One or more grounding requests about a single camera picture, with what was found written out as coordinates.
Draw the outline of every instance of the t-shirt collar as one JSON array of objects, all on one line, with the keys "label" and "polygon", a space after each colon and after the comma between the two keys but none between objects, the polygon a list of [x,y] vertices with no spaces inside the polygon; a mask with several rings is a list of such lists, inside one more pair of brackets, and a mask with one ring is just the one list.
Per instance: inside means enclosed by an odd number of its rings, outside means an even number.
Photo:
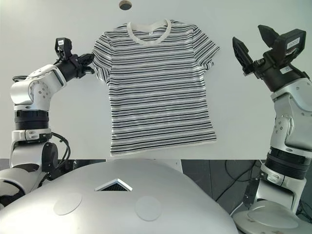
[{"label": "t-shirt collar", "polygon": [[[137,38],[134,34],[133,34],[133,30],[138,30],[141,32],[152,32],[155,29],[158,29],[164,25],[167,25],[167,29],[164,32],[163,35],[161,35],[160,38],[156,39],[156,40],[151,40],[151,41],[145,41],[145,40],[141,40],[139,38]],[[171,21],[168,19],[165,20],[161,20],[158,21],[156,23],[153,23],[151,25],[144,25],[144,24],[134,24],[132,22],[127,23],[127,30],[128,30],[128,34],[129,36],[137,43],[142,44],[142,45],[155,45],[158,44],[160,42],[162,42],[170,33],[171,31]]]}]

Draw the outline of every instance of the vent grille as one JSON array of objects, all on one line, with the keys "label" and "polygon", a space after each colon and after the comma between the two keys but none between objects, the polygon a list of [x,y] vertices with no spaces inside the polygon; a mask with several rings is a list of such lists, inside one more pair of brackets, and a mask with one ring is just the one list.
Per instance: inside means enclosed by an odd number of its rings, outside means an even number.
[{"label": "vent grille", "polygon": [[102,189],[101,191],[127,191],[124,187],[122,187],[120,184],[115,183],[111,186],[108,186],[105,189]]},{"label": "vent grille", "polygon": [[132,187],[121,179],[113,179],[94,189],[95,191],[132,191]]}]

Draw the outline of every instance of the t-shirt sleeve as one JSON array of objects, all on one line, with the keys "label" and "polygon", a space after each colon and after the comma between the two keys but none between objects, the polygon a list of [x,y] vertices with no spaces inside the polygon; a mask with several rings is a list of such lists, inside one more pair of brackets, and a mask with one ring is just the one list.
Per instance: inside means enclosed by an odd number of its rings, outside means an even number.
[{"label": "t-shirt sleeve", "polygon": [[193,50],[197,64],[208,70],[213,66],[213,57],[220,50],[220,47],[195,26],[193,30]]},{"label": "t-shirt sleeve", "polygon": [[94,54],[93,65],[97,78],[109,84],[109,76],[112,69],[112,48],[105,33],[97,39],[92,53]]}]

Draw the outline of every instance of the t-shirt hem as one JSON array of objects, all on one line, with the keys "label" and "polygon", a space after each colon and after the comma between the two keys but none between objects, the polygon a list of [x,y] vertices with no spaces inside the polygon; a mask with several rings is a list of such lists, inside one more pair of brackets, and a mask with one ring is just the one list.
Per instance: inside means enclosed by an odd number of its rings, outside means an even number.
[{"label": "t-shirt hem", "polygon": [[213,144],[216,141],[217,141],[217,139],[216,140],[208,140],[208,141],[198,142],[198,143],[190,143],[190,144],[183,143],[181,145],[157,147],[157,148],[151,148],[151,149],[146,149],[146,150],[138,150],[138,151],[126,152],[126,153],[116,153],[116,154],[111,154],[110,157],[134,155],[134,154],[144,153],[144,152],[148,152],[148,151],[174,149],[174,148],[181,148],[181,147],[187,147],[187,146],[197,146],[197,145]]}]

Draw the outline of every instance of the striped t-shirt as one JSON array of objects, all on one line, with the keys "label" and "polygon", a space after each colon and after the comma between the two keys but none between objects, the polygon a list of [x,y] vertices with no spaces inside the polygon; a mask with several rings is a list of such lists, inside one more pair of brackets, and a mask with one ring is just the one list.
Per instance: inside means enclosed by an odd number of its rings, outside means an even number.
[{"label": "striped t-shirt", "polygon": [[111,156],[216,141],[203,76],[218,50],[196,25],[175,20],[104,32],[93,53],[109,87]]}]

